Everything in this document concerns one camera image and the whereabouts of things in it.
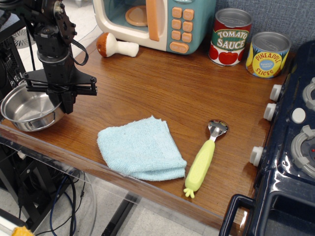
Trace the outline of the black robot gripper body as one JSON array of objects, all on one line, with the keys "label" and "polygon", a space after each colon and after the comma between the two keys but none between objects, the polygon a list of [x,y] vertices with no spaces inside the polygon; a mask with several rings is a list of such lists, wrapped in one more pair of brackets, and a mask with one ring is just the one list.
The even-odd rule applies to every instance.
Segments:
[{"label": "black robot gripper body", "polygon": [[97,95],[96,78],[76,68],[70,50],[39,50],[37,56],[43,68],[22,74],[30,91]]}]

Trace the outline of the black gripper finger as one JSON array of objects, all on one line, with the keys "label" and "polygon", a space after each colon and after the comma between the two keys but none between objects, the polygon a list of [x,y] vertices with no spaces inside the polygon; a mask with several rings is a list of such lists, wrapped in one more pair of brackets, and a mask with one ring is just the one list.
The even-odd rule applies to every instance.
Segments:
[{"label": "black gripper finger", "polygon": [[73,112],[73,105],[75,104],[76,97],[72,94],[61,94],[60,95],[64,112],[66,114],[71,114]]},{"label": "black gripper finger", "polygon": [[58,107],[60,106],[60,104],[62,103],[60,96],[57,93],[54,92],[46,92],[46,94],[49,97],[49,100],[51,101],[52,105],[54,107]]}]

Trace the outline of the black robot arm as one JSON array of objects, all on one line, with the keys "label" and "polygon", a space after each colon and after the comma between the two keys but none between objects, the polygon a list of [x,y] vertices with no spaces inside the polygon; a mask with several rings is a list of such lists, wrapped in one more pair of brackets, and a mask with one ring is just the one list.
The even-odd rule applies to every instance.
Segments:
[{"label": "black robot arm", "polygon": [[96,77],[79,71],[72,45],[85,50],[74,40],[76,25],[67,16],[60,0],[2,0],[1,10],[15,14],[37,45],[43,69],[25,72],[27,90],[46,93],[66,114],[73,112],[78,95],[96,95]]}]

